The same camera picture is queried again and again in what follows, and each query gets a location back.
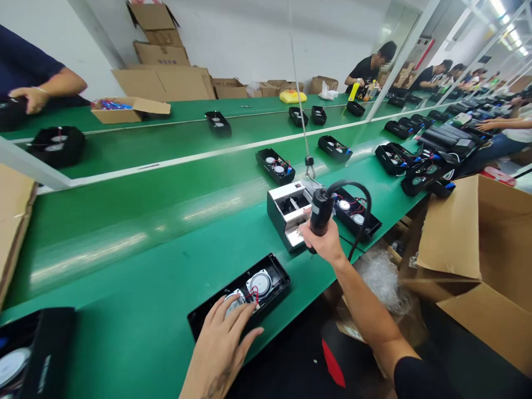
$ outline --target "wire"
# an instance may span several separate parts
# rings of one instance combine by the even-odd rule
[[[351,258],[353,257],[353,254],[355,253],[356,247],[359,245],[360,240],[362,238],[362,235],[364,234],[364,231],[366,229],[366,223],[370,219],[371,214],[371,195],[370,192],[367,190],[366,187],[364,187],[362,184],[357,183],[355,181],[350,180],[340,180],[336,183],[333,183],[325,192],[325,197],[330,198],[336,190],[338,190],[340,187],[343,186],[355,186],[359,188],[364,195],[366,196],[366,212],[364,213],[364,221],[362,222],[362,225],[360,226],[359,233],[356,235],[355,243],[351,247],[351,252],[349,253],[349,256],[347,259],[351,261]]]

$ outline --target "wall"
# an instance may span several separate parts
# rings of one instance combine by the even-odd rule
[[[0,24],[85,79],[89,87],[83,97],[124,95],[111,74],[111,63],[67,0],[3,2]]]
[[[215,78],[243,83],[294,79],[287,0],[166,0],[181,25],[180,36],[193,65]],[[294,0],[294,45],[298,78],[340,82],[371,54],[390,0]],[[123,0],[91,0],[90,7],[125,63],[138,63],[131,42],[145,40]]]

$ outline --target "black box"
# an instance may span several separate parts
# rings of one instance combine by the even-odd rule
[[[351,194],[349,194],[344,188],[339,188],[336,190],[338,197],[334,200],[334,211],[336,217],[344,224],[345,227],[349,229],[351,233],[356,237],[360,231],[361,224],[358,224],[353,220],[354,215],[364,216],[366,210],[364,206],[355,199]],[[349,209],[344,210],[340,206],[340,199],[346,201],[349,204]],[[370,219],[366,222],[366,226],[360,242],[368,242],[373,234],[382,226],[381,221],[379,221],[375,216],[370,214]]]
[[[388,121],[386,125],[384,125],[384,129],[403,140],[407,139],[414,133],[413,128],[400,125],[397,121]]]
[[[392,154],[392,156],[397,155],[401,160],[394,163],[387,153]],[[378,146],[375,149],[375,155],[386,172],[391,176],[400,176],[406,172],[408,168],[416,164],[414,161],[416,156],[397,143],[389,142],[388,144]]]
[[[9,394],[17,399],[62,397],[74,328],[74,308],[41,309],[2,326],[0,357],[5,363],[2,374],[9,373],[6,356],[19,359],[24,356],[26,361],[0,388],[1,397],[10,397]]]
[[[362,116],[366,112],[366,109],[355,101],[348,101],[346,107],[355,116]]]
[[[26,97],[0,99],[0,132],[18,129],[28,118],[27,106]]]
[[[314,125],[322,126],[325,125],[325,122],[327,122],[327,114],[325,113],[325,109],[317,105],[312,106],[310,117],[312,118]]]
[[[63,137],[63,139],[54,141],[56,137]],[[77,127],[60,126],[39,130],[28,152],[47,165],[60,169],[76,165],[81,160],[84,148],[85,135]]]
[[[219,111],[209,111],[205,113],[205,116],[207,117],[207,121],[209,122],[209,127],[211,128],[211,132],[216,134],[219,137],[231,137],[233,134],[233,131],[231,130],[231,125],[225,119],[221,112]]]
[[[271,288],[269,293],[265,294],[265,296],[261,298],[260,296],[256,295],[256,291],[249,290],[247,288],[247,283],[248,280],[253,278],[258,273],[262,273],[262,275],[264,275],[264,270],[271,278]],[[288,273],[283,269],[275,255],[272,253],[268,254],[266,257],[261,259],[258,263],[241,274],[239,277],[235,278],[235,280],[227,284],[223,289],[215,293],[215,295],[210,297],[203,304],[188,314],[187,320],[190,324],[194,340],[198,340],[205,317],[209,313],[212,306],[214,306],[216,301],[222,296],[227,295],[227,297],[229,297],[232,294],[239,295],[236,293],[236,290],[240,290],[242,293],[241,297],[243,297],[243,302],[240,302],[240,304],[252,303],[255,300],[258,301],[259,308],[253,312],[251,319],[246,325],[244,333],[242,334],[242,336],[244,336],[246,331],[257,327],[258,323],[267,314],[264,309],[268,309],[268,311],[272,310],[274,303],[280,301],[289,292],[289,287],[290,276],[288,276]]]
[[[303,127],[302,120],[305,121],[305,126],[309,123],[309,117],[303,112],[303,119],[300,118],[300,110],[298,107],[290,107],[288,109],[288,116],[297,127]]]
[[[405,100],[407,103],[412,103],[412,104],[419,104],[420,102],[423,101],[421,97],[414,96],[413,94],[408,94],[405,97]]]
[[[347,162],[353,152],[332,136],[322,136],[318,140],[318,146],[330,155],[334,160]]]
[[[420,114],[413,114],[411,117],[410,117],[410,120],[411,121],[414,121],[415,123],[418,123],[418,124],[423,124],[423,127],[425,129],[428,129],[429,127],[431,127],[435,122],[436,120],[433,119],[433,118],[428,118],[426,116],[422,116]]]
[[[268,163],[267,158],[275,159],[274,163]],[[266,169],[267,173],[280,186],[291,183],[295,177],[295,169],[290,166],[289,161],[286,162],[272,149],[260,150],[255,154],[255,159]],[[284,169],[283,174],[274,171],[275,166],[281,166]]]
[[[401,126],[413,129],[412,134],[418,134],[421,129],[424,128],[424,123],[415,122],[407,117],[403,116],[397,121]]]
[[[431,117],[432,119],[436,119],[437,121],[440,121],[440,122],[447,122],[449,120],[449,118],[451,117],[448,112],[443,113],[443,112],[439,112],[439,111],[436,111],[436,110],[430,111],[428,113],[428,116]]]
[[[399,108],[403,108],[406,105],[406,100],[404,98],[399,98],[399,97],[390,97],[388,99],[388,104],[399,107]]]

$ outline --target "white packaging material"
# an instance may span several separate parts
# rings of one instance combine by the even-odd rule
[[[260,90],[260,82],[251,82],[245,90],[248,93],[248,96],[253,97],[255,92]]]
[[[389,260],[384,248],[374,245],[355,262],[354,267],[371,292],[391,313],[408,313],[410,296],[399,286],[397,267]]]
[[[329,90],[329,86],[325,83],[325,80],[321,81],[321,93],[318,94],[321,99],[333,101],[338,97],[338,92],[336,90]]]

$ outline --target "cardboard box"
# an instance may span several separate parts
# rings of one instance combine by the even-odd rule
[[[143,42],[133,42],[141,64],[184,65],[190,67],[187,52],[183,47],[166,47]]]
[[[310,94],[320,94],[322,82],[325,82],[325,84],[329,86],[329,90],[338,89],[338,81],[336,79],[327,78],[325,76],[315,76],[310,82]]]
[[[412,222],[400,280],[532,376],[532,196],[480,175],[455,183]]]
[[[177,29],[145,30],[144,34],[150,44],[185,48]]]
[[[135,26],[142,30],[175,29],[179,26],[166,4],[127,4]]]
[[[246,87],[237,78],[232,79],[212,79],[214,89],[219,99],[227,98],[247,98]]]
[[[133,109],[127,110],[105,110],[105,109],[92,109],[91,112],[102,122],[103,124],[113,123],[130,123],[140,122],[143,120],[145,113],[169,115],[170,104],[160,103],[158,101],[146,100],[138,97],[114,97],[112,101],[117,101],[121,104],[130,105]],[[95,101],[93,104],[99,106],[99,103]]]
[[[18,255],[32,215],[37,184],[0,163],[0,309],[17,266]]]
[[[112,73],[129,97],[163,103],[216,100],[207,68],[144,64],[130,65],[128,68],[113,70]]]
[[[260,82],[260,91],[262,92],[262,97],[277,97],[279,95],[279,89],[268,82]]]

